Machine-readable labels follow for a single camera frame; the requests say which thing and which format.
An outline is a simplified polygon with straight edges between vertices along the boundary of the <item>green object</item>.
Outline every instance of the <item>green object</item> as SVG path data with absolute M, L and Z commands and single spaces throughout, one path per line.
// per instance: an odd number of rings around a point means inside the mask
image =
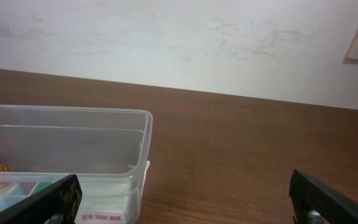
M 38 191 L 48 187 L 49 185 L 53 184 L 53 182 L 39 182 L 35 189 L 32 191 L 31 195 L 37 193 Z

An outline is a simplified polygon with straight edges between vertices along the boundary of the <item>transparent plastic container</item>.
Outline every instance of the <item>transparent plastic container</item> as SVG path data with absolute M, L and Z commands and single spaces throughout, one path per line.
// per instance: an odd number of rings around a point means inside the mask
M 149 166 L 143 110 L 0 105 L 0 211 L 68 174 L 83 199 L 76 223 L 135 223 Z

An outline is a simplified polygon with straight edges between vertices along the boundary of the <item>white wall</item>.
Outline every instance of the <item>white wall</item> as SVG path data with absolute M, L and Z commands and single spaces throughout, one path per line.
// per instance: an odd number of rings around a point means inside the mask
M 358 109 L 358 0 L 0 0 L 0 68 Z

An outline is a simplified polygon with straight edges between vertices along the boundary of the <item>brown wooden surface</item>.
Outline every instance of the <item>brown wooden surface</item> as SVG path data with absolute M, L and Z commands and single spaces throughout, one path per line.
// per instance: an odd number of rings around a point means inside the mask
M 358 201 L 356 110 L 5 70 L 0 104 L 150 111 L 139 223 L 293 223 L 293 169 Z

